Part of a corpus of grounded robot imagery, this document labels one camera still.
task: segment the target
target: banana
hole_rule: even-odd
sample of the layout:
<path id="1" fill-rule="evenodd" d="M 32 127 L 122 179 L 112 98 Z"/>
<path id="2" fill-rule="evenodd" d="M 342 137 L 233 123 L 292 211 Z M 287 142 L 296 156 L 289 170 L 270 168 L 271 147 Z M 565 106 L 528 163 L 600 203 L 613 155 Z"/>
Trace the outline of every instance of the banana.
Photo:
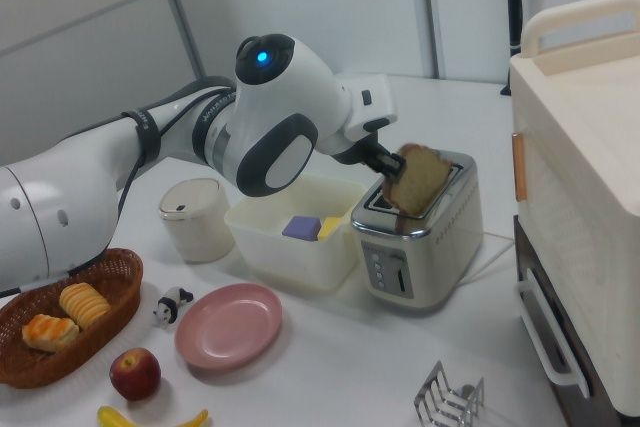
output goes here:
<path id="1" fill-rule="evenodd" d="M 106 405 L 98 409 L 98 422 L 100 422 L 100 427 L 137 427 L 116 409 Z"/>
<path id="2" fill-rule="evenodd" d="M 200 427 L 208 418 L 209 411 L 207 409 L 202 409 L 193 419 L 185 422 L 184 424 L 177 425 L 176 427 Z"/>
<path id="3" fill-rule="evenodd" d="M 193 419 L 176 427 L 200 427 L 208 418 L 209 411 L 203 409 Z M 98 421 L 100 422 L 100 427 L 138 427 L 137 424 L 126 419 L 116 409 L 107 405 L 103 405 L 98 409 Z"/>

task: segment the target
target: metal toast rack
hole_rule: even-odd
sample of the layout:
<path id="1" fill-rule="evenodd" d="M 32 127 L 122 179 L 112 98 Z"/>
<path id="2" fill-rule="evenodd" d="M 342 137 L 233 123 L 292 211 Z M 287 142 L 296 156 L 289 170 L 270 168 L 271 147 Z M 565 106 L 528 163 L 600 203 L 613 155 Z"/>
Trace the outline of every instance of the metal toast rack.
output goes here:
<path id="1" fill-rule="evenodd" d="M 437 427 L 472 426 L 473 418 L 478 417 L 480 406 L 484 404 L 484 377 L 475 387 L 464 385 L 452 390 L 442 362 L 438 361 L 413 403 L 423 427 L 429 423 Z"/>

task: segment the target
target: purple sponge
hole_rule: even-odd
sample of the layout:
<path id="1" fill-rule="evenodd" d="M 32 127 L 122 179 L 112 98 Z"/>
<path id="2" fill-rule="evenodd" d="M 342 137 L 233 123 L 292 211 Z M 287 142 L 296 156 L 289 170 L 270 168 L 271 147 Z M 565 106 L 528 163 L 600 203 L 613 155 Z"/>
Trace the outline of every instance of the purple sponge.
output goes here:
<path id="1" fill-rule="evenodd" d="M 282 235 L 301 240 L 318 240 L 318 232 L 322 224 L 317 217 L 294 216 L 282 231 Z"/>

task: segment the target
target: white table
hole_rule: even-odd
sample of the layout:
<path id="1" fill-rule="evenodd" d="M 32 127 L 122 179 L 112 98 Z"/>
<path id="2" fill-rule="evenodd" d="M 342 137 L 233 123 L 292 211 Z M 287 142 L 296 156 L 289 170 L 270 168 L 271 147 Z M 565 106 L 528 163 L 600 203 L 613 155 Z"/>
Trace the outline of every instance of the white table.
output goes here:
<path id="1" fill-rule="evenodd" d="M 479 426 L 565 425 L 519 318 L 513 292 L 516 213 L 511 163 L 511 101 L 501 86 L 392 78 L 399 120 L 380 132 L 389 150 L 405 142 L 472 155 L 478 164 L 487 234 L 469 272 L 501 250 L 477 278 L 430 314 L 409 313 L 371 296 L 356 268 L 331 295 L 276 289 L 284 310 L 273 345 L 248 366 L 224 376 L 195 377 L 174 349 L 175 328 L 155 327 L 152 311 L 173 285 L 196 299 L 254 278 L 236 248 L 224 259 L 185 265 L 157 215 L 163 194 L 181 180 L 220 176 L 203 166 L 165 159 L 133 184 L 113 247 L 144 262 L 142 301 L 129 325 L 89 362 L 57 383 L 19 391 L 0 386 L 0 426 L 97 425 L 112 405 L 142 425 L 169 426 L 208 408 L 216 427 L 419 427 L 413 399 L 434 364 L 453 388 L 485 382 Z M 314 153 L 308 171 L 371 185 L 366 167 L 344 166 Z M 227 185 L 231 203 L 240 199 Z M 143 346 L 159 359 L 163 380 L 147 401 L 127 405 L 112 388 L 109 366 Z"/>

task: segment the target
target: bread roll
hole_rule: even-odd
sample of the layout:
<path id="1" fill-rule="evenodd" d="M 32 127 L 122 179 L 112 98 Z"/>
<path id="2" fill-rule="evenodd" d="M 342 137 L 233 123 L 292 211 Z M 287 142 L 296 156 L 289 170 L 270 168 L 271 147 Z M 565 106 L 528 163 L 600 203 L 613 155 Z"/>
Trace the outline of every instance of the bread roll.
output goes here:
<path id="1" fill-rule="evenodd" d="M 83 330 L 110 309 L 109 302 L 85 282 L 65 287 L 60 293 L 60 307 Z"/>
<path id="2" fill-rule="evenodd" d="M 58 352 L 73 342 L 79 332 L 71 319 L 37 314 L 22 327 L 22 340 L 32 349 Z"/>
<path id="3" fill-rule="evenodd" d="M 447 183 L 451 162 L 418 144 L 403 145 L 398 155 L 406 160 L 405 171 L 397 183 L 383 181 L 382 195 L 400 213 L 420 215 Z"/>

